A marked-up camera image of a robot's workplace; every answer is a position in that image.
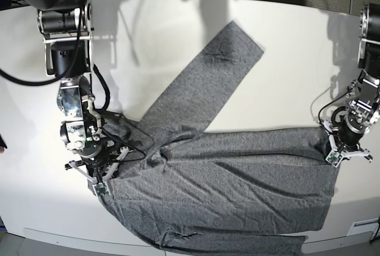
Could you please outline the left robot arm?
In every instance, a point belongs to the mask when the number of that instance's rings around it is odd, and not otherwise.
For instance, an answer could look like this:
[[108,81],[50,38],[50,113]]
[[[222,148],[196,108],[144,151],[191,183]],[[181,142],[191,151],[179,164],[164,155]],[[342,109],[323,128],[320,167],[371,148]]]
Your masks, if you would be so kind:
[[361,148],[360,139],[379,121],[379,4],[369,1],[360,15],[358,67],[362,70],[344,94],[345,105],[337,108],[331,119],[319,119],[328,134],[330,152],[325,161],[339,167],[343,160],[364,157],[369,151]]

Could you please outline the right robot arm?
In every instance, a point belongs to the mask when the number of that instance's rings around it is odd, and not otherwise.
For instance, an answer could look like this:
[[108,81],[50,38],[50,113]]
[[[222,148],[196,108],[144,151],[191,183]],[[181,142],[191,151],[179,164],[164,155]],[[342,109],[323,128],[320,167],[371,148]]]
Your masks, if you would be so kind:
[[79,155],[67,169],[85,166],[93,184],[114,178],[128,146],[104,128],[106,107],[96,108],[92,78],[100,72],[93,62],[92,7],[88,0],[25,0],[37,10],[45,46],[47,82],[59,82],[57,105],[64,115],[60,135],[65,147]]

